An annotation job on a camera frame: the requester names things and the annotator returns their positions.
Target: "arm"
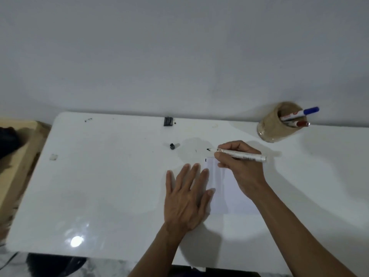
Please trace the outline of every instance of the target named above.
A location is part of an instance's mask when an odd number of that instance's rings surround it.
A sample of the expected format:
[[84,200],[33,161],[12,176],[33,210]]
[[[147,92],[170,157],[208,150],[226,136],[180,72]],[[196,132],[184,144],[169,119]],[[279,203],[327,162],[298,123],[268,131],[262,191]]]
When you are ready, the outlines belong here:
[[189,164],[183,166],[176,178],[173,190],[172,172],[167,171],[164,224],[128,277],[167,276],[182,238],[188,231],[198,226],[204,218],[206,206],[213,191],[205,191],[200,206],[197,204],[197,194],[201,191],[209,171],[204,169],[191,188],[199,165],[195,164],[192,167],[184,181],[189,168]]
[[[242,141],[219,146],[222,149],[260,154]],[[261,163],[236,160],[224,153],[215,153],[219,167],[232,170],[241,191],[258,208],[284,260],[295,277],[355,277],[328,252],[278,198],[264,178]]]

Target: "blue marker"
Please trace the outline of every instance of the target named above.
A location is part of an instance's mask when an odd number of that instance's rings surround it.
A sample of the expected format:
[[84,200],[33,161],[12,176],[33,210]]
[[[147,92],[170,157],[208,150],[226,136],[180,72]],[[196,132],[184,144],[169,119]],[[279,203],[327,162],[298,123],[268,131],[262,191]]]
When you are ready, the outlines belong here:
[[308,114],[316,113],[317,111],[319,111],[319,107],[305,109],[305,110],[301,110],[298,112],[288,114],[287,116],[282,116],[280,117],[280,120],[281,121],[292,120],[297,117],[304,117],[304,116],[307,116]]

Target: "forearm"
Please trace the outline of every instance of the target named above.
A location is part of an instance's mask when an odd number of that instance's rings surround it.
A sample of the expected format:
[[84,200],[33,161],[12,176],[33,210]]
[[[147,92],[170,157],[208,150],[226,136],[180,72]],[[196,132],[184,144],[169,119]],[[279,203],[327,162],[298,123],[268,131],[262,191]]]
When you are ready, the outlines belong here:
[[295,277],[355,276],[312,236],[272,189],[258,193],[253,201]]
[[183,234],[169,230],[164,224],[128,277],[167,276],[182,238]]

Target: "black cable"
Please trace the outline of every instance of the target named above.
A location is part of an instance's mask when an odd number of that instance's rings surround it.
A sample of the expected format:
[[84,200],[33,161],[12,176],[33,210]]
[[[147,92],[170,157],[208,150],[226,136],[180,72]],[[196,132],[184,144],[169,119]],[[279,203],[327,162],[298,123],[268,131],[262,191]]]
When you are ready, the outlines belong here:
[[13,258],[16,257],[16,255],[18,254],[19,252],[16,252],[14,255],[12,255],[12,257],[10,259],[8,259],[8,261],[2,266],[0,267],[0,270],[2,270],[4,267],[6,267],[12,260]]

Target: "hand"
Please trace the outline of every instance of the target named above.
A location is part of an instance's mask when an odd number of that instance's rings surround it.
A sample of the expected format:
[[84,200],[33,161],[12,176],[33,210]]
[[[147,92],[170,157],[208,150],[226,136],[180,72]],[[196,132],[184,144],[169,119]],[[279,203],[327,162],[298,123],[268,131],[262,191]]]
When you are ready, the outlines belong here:
[[[261,154],[257,149],[252,148],[243,141],[232,141],[219,145],[220,149],[230,149],[233,151],[243,151],[251,154]],[[216,152],[214,157],[220,162],[219,167],[229,168],[238,183],[241,191],[251,200],[258,194],[268,188],[264,178],[263,165],[260,162],[235,159],[229,154]]]
[[196,163],[190,170],[186,180],[184,180],[190,169],[190,165],[185,164],[176,178],[173,191],[172,172],[167,171],[166,173],[164,222],[169,232],[175,232],[182,238],[188,231],[194,229],[201,223],[205,216],[206,206],[213,195],[212,190],[205,191],[201,198],[200,206],[198,206],[197,195],[201,192],[209,175],[209,170],[204,169],[191,188],[199,166],[200,165]]

